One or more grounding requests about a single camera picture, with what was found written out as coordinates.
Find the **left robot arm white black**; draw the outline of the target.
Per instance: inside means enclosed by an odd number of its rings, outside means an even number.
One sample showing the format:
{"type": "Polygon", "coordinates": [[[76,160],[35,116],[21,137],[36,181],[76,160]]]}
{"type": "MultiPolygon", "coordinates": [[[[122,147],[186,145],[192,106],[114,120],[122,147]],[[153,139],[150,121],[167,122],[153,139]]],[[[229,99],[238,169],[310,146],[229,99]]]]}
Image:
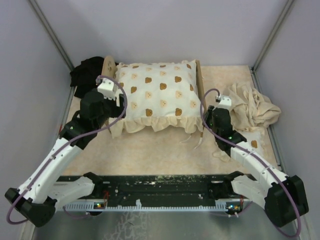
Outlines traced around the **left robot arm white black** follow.
{"type": "Polygon", "coordinates": [[[16,210],[26,221],[42,227],[51,220],[57,209],[83,197],[101,197],[104,192],[103,180],[92,172],[65,185],[56,185],[56,182],[89,142],[99,132],[111,127],[104,126],[106,120],[114,118],[119,121],[125,117],[127,106],[125,92],[114,99],[105,98],[95,90],[86,93],[80,101],[79,110],[64,125],[52,150],[36,171],[18,188],[11,187],[6,191],[5,198],[11,204],[6,215],[7,222],[17,224],[10,218],[12,211],[16,210]]]}

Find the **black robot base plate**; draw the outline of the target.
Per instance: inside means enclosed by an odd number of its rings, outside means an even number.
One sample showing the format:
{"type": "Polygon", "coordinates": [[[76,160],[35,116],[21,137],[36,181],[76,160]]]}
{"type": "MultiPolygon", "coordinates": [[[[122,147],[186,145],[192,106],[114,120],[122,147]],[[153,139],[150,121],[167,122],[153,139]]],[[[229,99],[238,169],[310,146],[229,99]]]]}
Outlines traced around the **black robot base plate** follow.
{"type": "Polygon", "coordinates": [[[225,184],[225,174],[214,175],[103,175],[99,189],[86,200],[106,199],[114,204],[141,199],[148,203],[212,203],[241,196],[225,184]]]}

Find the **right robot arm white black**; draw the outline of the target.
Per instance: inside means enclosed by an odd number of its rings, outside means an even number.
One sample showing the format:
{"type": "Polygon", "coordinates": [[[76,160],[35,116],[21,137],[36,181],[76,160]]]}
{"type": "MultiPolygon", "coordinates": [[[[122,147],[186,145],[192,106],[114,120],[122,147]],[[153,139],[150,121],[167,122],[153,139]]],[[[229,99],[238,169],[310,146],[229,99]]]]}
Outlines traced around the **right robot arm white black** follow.
{"type": "Polygon", "coordinates": [[[226,177],[223,192],[229,198],[242,195],[260,206],[276,227],[283,227],[309,212],[304,183],[288,176],[263,159],[239,132],[233,129],[227,109],[210,106],[205,125],[214,133],[219,149],[245,167],[253,178],[235,171],[226,177]]]}

